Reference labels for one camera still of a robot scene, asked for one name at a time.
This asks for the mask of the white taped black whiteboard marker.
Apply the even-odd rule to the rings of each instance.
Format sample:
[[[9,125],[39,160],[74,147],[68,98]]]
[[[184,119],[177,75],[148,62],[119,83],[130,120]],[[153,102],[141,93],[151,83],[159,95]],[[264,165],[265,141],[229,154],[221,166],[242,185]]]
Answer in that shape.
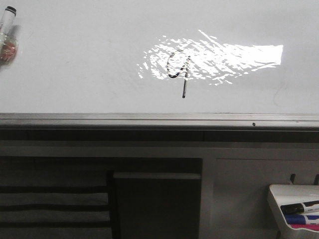
[[[17,54],[18,43],[11,35],[11,30],[16,17],[16,9],[7,6],[0,19],[0,65],[12,62]]]

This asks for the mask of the black capped whiteboard marker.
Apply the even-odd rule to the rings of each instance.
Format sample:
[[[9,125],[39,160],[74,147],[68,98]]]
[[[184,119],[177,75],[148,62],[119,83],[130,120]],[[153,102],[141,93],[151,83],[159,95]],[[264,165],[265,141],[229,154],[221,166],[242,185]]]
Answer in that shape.
[[[306,214],[319,211],[319,201],[310,201],[303,203],[287,204],[280,206],[283,214],[295,215],[295,214]]]

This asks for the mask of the blue capped whiteboard marker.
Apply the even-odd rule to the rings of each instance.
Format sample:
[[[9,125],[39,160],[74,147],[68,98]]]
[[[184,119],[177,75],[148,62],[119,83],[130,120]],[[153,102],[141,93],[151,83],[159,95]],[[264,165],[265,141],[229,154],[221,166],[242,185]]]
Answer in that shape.
[[[284,215],[287,224],[318,225],[318,215]]]

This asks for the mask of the pink capped whiteboard marker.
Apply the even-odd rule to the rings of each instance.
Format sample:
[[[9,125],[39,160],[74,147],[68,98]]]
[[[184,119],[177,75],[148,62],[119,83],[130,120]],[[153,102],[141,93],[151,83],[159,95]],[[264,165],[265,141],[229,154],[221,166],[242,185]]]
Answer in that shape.
[[[290,224],[290,227],[293,229],[307,229],[307,230],[319,231],[319,225],[315,225],[315,224]]]

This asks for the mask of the white marker tray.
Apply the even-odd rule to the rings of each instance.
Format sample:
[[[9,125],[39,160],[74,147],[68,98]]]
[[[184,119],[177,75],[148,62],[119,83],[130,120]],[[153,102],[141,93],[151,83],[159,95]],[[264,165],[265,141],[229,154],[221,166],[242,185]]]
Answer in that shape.
[[[271,208],[280,232],[280,239],[317,239],[318,231],[293,229],[287,224],[280,206],[316,201],[319,199],[319,187],[314,185],[272,184],[268,192],[268,204]]]

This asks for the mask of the left black tray hook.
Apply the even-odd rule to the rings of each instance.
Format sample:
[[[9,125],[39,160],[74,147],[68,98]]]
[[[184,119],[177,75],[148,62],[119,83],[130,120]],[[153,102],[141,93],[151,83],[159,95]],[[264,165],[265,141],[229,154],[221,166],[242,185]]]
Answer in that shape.
[[[294,185],[295,178],[296,178],[296,174],[291,174],[291,175],[290,175],[290,182],[289,182],[289,184]]]

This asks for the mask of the white whiteboard with aluminium frame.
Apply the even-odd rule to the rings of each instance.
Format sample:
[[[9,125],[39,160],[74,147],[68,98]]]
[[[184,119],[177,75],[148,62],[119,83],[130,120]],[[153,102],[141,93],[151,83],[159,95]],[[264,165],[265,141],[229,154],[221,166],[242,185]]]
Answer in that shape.
[[[316,0],[3,0],[3,127],[317,128]]]

